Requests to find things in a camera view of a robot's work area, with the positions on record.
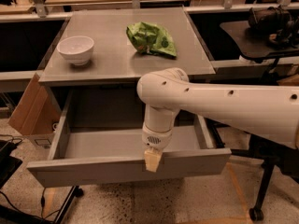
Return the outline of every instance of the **white bowl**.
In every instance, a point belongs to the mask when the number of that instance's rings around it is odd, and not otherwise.
[[[83,65],[87,63],[93,55],[94,41],[87,36],[71,36],[57,45],[58,52],[68,63]]]

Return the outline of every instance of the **drawer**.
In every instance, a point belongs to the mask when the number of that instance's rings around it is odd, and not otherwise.
[[[205,139],[204,119],[184,112],[157,172],[148,172],[141,141],[144,108],[135,86],[71,90],[48,159],[29,162],[27,169],[44,187],[221,173],[230,149],[214,148]]]

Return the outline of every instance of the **tripod leg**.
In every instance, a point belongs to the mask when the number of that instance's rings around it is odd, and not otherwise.
[[[263,199],[265,196],[265,193],[267,192],[271,175],[273,173],[274,169],[274,164],[267,162],[264,171],[263,171],[263,178],[262,178],[262,183],[259,189],[259,194],[256,200],[256,203],[253,208],[250,208],[249,210],[249,215],[251,220],[256,221],[256,220],[263,220],[263,212],[261,210],[262,205],[263,205]]]

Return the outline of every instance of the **green chip bag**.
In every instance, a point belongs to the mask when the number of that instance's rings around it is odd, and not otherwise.
[[[150,55],[177,57],[175,43],[165,28],[148,22],[138,22],[127,27],[126,34],[137,52]]]

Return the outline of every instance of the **concrete floor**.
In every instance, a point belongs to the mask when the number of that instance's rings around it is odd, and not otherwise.
[[[7,121],[2,113],[0,134],[19,135]],[[220,128],[219,132],[227,147],[246,148],[248,145],[246,133],[232,128]],[[23,140],[11,154],[23,164],[1,189],[16,207],[39,217],[43,187],[26,170],[26,165],[28,161],[45,160],[48,152]],[[261,163],[231,157],[221,175],[82,186],[84,195],[72,202],[63,223],[252,223],[248,210],[255,204],[259,190],[263,174]],[[45,190],[43,217],[60,208],[69,190]],[[9,207],[2,195],[0,204]],[[264,220],[256,223],[299,223],[299,186],[278,168],[263,203],[263,214]]]

